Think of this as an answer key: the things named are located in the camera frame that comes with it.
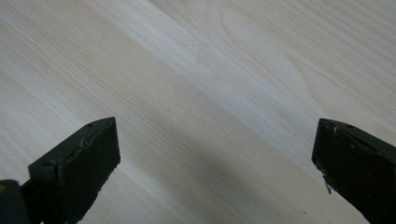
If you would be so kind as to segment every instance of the light wood grain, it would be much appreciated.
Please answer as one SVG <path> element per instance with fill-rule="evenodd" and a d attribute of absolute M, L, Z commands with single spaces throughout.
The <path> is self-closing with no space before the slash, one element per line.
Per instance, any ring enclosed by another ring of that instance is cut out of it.
<path fill-rule="evenodd" d="M 0 1 L 0 179 L 117 118 L 81 223 L 367 223 L 310 160 L 319 118 L 396 145 L 392 0 Z"/>

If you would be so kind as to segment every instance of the wooden surface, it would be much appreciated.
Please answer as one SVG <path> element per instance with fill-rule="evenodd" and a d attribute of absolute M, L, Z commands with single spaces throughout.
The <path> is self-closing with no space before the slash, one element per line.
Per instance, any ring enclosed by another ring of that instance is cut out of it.
<path fill-rule="evenodd" d="M 121 164 L 81 223 L 367 223 L 319 118 L 396 145 L 394 0 L 0 1 L 0 179 L 90 121 Z"/>

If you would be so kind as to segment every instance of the black clamp jaw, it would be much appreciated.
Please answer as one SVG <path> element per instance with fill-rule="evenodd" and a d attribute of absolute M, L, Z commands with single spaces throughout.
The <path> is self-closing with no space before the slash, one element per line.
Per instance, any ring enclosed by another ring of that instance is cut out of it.
<path fill-rule="evenodd" d="M 29 165 L 21 187 L 0 181 L 0 223 L 77 223 L 120 163 L 115 118 L 83 126 Z"/>
<path fill-rule="evenodd" d="M 370 222 L 396 223 L 396 147 L 349 124 L 321 119 L 312 162 L 326 186 Z"/>

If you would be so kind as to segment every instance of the black plastic part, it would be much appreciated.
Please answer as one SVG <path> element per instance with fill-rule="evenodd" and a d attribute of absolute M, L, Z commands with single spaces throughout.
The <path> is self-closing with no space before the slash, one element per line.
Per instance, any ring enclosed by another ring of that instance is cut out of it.
<path fill-rule="evenodd" d="M 44 222 L 82 220 L 119 163 L 116 120 L 109 118 L 85 125 L 29 165 L 33 188 L 45 203 Z"/>
<path fill-rule="evenodd" d="M 396 147 L 349 124 L 321 119 L 312 162 L 370 223 L 396 223 Z"/>
<path fill-rule="evenodd" d="M 20 185 L 15 180 L 0 181 L 0 223 L 30 223 Z"/>

